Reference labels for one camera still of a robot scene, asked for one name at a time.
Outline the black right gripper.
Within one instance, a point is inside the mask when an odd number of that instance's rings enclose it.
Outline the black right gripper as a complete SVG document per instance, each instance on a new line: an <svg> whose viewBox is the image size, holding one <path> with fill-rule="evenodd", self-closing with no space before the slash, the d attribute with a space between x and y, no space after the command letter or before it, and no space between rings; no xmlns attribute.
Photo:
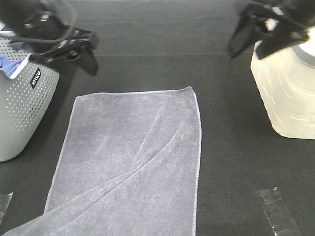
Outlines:
<svg viewBox="0 0 315 236"><path fill-rule="evenodd" d="M256 39L256 22L263 18L278 21L268 37L259 38L256 47L259 59L309 40L309 29L315 26L315 2L313 0L248 0L247 10L242 12L236 29L227 44L227 54L236 58Z"/></svg>

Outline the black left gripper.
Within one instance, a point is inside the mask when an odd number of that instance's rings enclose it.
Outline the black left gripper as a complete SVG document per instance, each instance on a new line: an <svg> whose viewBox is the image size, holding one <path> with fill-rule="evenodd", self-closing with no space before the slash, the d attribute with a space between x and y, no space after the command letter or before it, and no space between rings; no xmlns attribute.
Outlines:
<svg viewBox="0 0 315 236"><path fill-rule="evenodd" d="M73 61L96 76L94 56L99 39L93 31L76 27L78 13L66 0L2 0L0 21L14 32L8 37L16 50L30 52L35 61Z"/></svg>

